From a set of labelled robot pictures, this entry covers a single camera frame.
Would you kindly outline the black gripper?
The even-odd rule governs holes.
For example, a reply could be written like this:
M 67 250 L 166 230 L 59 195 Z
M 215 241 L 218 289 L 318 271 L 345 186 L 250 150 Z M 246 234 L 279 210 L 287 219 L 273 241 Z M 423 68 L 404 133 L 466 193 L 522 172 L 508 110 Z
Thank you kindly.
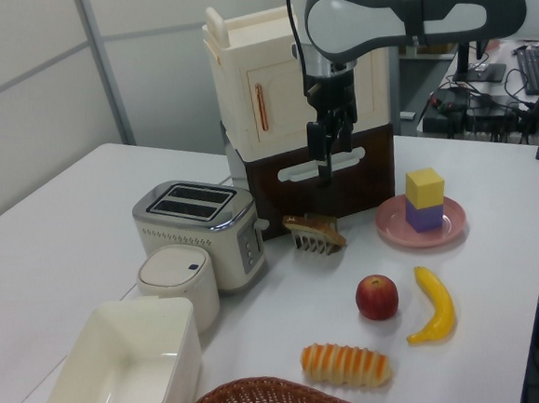
M 334 134 L 328 120 L 337 120 L 337 140 L 342 152 L 352 151 L 353 124 L 357 121 L 354 68 L 334 70 L 328 76 L 303 75 L 303 93 L 315 110 L 316 121 L 308 122 L 307 149 L 316 162 L 323 182 L 332 180 L 331 147 Z

